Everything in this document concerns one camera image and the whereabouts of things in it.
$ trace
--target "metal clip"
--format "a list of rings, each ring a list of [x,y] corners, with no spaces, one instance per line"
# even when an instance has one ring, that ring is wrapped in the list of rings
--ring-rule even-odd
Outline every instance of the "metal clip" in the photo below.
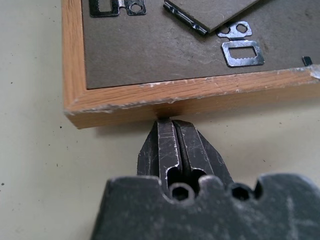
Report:
[[[243,26],[246,28],[245,32],[241,32],[237,29],[238,26]],[[228,38],[229,42],[224,42],[222,44],[222,51],[224,58],[229,67],[244,67],[244,66],[257,66],[265,64],[265,59],[262,55],[259,44],[256,41],[245,40],[244,37],[251,36],[252,30],[246,21],[233,22],[227,26],[229,28],[228,33],[223,33],[217,31],[217,36],[219,38]],[[255,57],[246,58],[233,58],[230,54],[230,49],[238,48],[253,48],[255,52]]]
[[[93,18],[114,17],[119,15],[119,8],[125,8],[129,16],[146,15],[145,0],[110,0],[111,11],[100,11],[99,1],[89,0],[90,16]],[[139,6],[140,10],[133,10],[133,6]]]

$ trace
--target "wooden frame edge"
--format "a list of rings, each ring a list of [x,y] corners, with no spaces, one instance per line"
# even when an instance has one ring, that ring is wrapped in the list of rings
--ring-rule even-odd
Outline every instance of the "wooden frame edge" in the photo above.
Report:
[[[78,128],[319,96],[320,65],[87,90],[81,0],[62,0],[62,34],[64,112]]]

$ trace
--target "scratched wood edge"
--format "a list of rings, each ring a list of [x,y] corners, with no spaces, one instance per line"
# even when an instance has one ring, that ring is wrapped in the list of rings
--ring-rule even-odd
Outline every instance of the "scratched wood edge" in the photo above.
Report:
[[[81,0],[62,0],[64,113],[80,129],[319,95],[320,65],[87,90],[82,21]]]

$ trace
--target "wooden picture frame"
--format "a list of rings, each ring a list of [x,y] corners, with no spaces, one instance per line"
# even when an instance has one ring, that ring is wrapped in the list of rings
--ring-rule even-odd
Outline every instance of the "wooden picture frame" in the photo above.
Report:
[[[64,114],[79,129],[320,96],[320,65],[86,88],[82,0],[62,0]]]

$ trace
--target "white table surface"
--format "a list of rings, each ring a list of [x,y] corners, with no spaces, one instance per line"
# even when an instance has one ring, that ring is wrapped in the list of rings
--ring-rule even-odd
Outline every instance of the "white table surface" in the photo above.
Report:
[[[0,239],[89,240],[107,179],[135,175],[153,123],[77,130],[63,115],[60,0],[2,1],[0,22]],[[179,119],[237,182],[290,172],[320,186],[319,109],[311,99]]]

